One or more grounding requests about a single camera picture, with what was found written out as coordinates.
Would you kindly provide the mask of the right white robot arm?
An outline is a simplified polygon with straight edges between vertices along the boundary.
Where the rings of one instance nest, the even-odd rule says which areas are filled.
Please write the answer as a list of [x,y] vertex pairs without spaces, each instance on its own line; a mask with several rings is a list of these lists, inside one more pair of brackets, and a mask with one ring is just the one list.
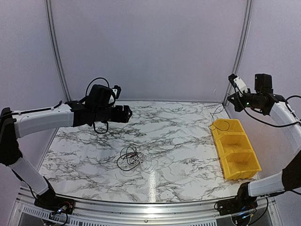
[[251,198],[258,196],[273,196],[284,192],[294,192],[301,186],[301,120],[288,104],[288,99],[274,94],[272,77],[269,74],[258,73],[254,76],[254,90],[251,92],[244,81],[237,75],[228,77],[234,93],[227,100],[234,105],[236,112],[246,112],[247,108],[264,116],[270,116],[274,124],[250,118],[265,125],[281,128],[293,150],[298,153],[279,173],[272,176],[244,183],[233,200],[233,207],[243,211],[251,204]]

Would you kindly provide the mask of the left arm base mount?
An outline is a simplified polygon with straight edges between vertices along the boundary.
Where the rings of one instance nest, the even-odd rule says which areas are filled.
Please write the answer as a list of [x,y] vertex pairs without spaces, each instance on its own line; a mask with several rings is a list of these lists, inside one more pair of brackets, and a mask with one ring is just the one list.
[[54,214],[72,214],[75,200],[57,196],[53,187],[48,185],[48,190],[45,193],[36,195],[34,205],[50,210]]

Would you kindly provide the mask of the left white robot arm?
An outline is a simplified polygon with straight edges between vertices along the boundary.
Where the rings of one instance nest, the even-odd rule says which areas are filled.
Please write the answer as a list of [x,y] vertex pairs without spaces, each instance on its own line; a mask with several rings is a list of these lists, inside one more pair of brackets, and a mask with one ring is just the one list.
[[120,86],[113,88],[93,85],[79,101],[59,102],[56,106],[27,111],[4,108],[0,114],[0,162],[20,177],[38,195],[48,209],[59,206],[59,198],[48,181],[23,156],[18,139],[49,129],[95,127],[96,122],[127,123],[132,111],[127,105],[117,105]]

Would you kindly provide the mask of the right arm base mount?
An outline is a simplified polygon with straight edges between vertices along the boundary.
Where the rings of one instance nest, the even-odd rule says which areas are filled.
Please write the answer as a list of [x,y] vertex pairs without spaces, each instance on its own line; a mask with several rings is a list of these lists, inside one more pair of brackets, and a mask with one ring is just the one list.
[[214,209],[218,211],[221,216],[224,216],[257,208],[257,197],[249,195],[249,184],[249,182],[242,183],[234,198],[217,201],[214,205]]

